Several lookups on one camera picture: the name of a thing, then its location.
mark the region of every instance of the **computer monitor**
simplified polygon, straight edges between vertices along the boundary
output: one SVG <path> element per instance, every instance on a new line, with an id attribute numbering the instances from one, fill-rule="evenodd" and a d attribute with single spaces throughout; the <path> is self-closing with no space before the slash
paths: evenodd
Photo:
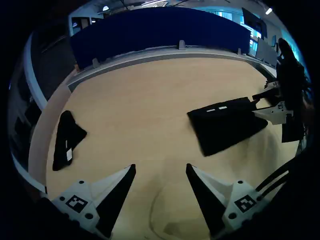
<path id="1" fill-rule="evenodd" d="M 264 40 L 258 38 L 258 48 L 256 53 L 256 58 L 263 60 L 265 63 L 272 66 L 277 65 L 278 53 L 269 46 Z"/>
<path id="2" fill-rule="evenodd" d="M 265 37 L 266 38 L 268 37 L 267 25 L 263 20 L 261 20 L 260 18 L 258 18 L 256 15 L 249 12 L 245 8 L 242 8 L 242 13 L 243 13 L 244 24 L 260 32 L 262 39 L 264 39 Z"/>

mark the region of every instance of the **folded black cloth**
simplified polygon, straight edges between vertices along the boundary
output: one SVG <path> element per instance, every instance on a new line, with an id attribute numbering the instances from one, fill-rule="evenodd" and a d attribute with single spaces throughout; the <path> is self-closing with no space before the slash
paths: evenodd
<path id="1" fill-rule="evenodd" d="M 58 171 L 72 163 L 68 161 L 67 151 L 74 148 L 86 137 L 87 132 L 76 124 L 70 111 L 64 111 L 60 116 L 54 149 L 52 170 Z"/>
<path id="2" fill-rule="evenodd" d="M 252 111 L 256 102 L 238 98 L 188 112 L 204 156 L 213 155 L 251 137 L 268 125 Z"/>

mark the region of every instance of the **desk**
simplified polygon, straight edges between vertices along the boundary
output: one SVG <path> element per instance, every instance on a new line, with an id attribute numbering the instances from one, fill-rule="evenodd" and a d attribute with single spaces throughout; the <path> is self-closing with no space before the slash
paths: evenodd
<path id="1" fill-rule="evenodd" d="M 95 182 L 135 163 L 136 177 L 113 239 L 209 239 L 186 164 L 256 187 L 295 155 L 298 143 L 282 144 L 281 125 L 269 123 L 251 138 L 203 157 L 186 113 L 244 96 L 252 100 L 264 84 L 251 65 L 217 58 L 148 62 L 81 83 L 64 110 L 88 135 L 75 148 L 71 166 L 53 172 L 55 129 L 47 161 L 49 198 L 78 179 Z"/>

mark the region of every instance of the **white label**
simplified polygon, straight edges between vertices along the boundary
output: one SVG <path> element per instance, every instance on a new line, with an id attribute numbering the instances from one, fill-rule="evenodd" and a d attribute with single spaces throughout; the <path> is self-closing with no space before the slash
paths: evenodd
<path id="1" fill-rule="evenodd" d="M 67 160 L 70 161 L 72 159 L 72 149 L 70 148 L 68 151 L 67 151 Z"/>

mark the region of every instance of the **blue partition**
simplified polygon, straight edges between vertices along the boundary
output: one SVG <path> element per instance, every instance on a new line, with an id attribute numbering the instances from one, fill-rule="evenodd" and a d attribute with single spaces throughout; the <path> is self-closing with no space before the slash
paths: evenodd
<path id="1" fill-rule="evenodd" d="M 119 54 L 177 45 L 223 48 L 248 53 L 250 31 L 215 14 L 190 8 L 143 8 L 103 19 L 71 37 L 80 68 Z"/>

